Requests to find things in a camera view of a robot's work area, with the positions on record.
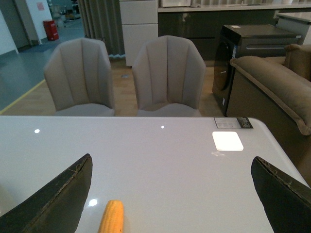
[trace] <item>washing machine door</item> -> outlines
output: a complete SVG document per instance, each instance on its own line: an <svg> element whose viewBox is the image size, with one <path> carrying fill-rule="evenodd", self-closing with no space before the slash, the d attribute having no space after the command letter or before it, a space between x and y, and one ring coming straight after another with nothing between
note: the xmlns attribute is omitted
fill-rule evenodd
<svg viewBox="0 0 311 233"><path fill-rule="evenodd" d="M232 51L230 45L223 41L219 44L214 65L214 86L220 90L225 90L230 83Z"/></svg>

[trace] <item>paper label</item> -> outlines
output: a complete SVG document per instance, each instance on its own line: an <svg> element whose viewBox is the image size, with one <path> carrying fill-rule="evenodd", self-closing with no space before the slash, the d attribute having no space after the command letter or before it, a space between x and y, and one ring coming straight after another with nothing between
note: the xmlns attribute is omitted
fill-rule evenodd
<svg viewBox="0 0 311 233"><path fill-rule="evenodd" d="M247 117L215 117L219 129L252 129L253 126Z"/></svg>

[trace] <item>countertop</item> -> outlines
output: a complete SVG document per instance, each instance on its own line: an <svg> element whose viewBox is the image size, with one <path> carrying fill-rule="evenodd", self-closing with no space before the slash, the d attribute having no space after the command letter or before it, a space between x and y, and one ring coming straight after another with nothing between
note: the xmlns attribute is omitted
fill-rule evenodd
<svg viewBox="0 0 311 233"><path fill-rule="evenodd" d="M311 8L311 2L293 2L284 4L281 1L276 3L259 3L259 4L218 4L202 5L201 7L159 7L159 13L165 12L204 12L204 11L240 11L240 10L268 10L268 9L294 9L294 8Z"/></svg>
<svg viewBox="0 0 311 233"><path fill-rule="evenodd" d="M277 16L311 23L311 12L278 13Z"/></svg>

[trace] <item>yellow floor line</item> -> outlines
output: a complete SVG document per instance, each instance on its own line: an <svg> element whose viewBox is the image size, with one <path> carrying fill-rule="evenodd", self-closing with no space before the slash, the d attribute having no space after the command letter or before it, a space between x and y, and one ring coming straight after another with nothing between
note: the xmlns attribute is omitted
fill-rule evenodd
<svg viewBox="0 0 311 233"><path fill-rule="evenodd" d="M16 104L18 101L20 101L22 98L24 98L25 96L27 96L28 94L30 94L32 91L34 91L37 87L39 87L41 84L43 84L45 82L45 80L42 80L41 82L39 82L36 86L34 86L33 88L31 88L29 91L27 91L24 95L22 95L21 97L19 97L17 100L15 100L13 103L9 104L8 106L6 106L5 108L3 108L0 111L0 115L2 113L4 113L6 110L8 110L10 107L12 107L14 104Z"/></svg>

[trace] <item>red trash can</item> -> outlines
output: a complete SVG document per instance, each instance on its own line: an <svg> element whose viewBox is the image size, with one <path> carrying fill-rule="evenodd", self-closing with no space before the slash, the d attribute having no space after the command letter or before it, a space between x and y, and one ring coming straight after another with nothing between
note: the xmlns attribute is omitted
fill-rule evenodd
<svg viewBox="0 0 311 233"><path fill-rule="evenodd" d="M43 26L48 40L57 40L59 38L57 27L54 20L44 20Z"/></svg>

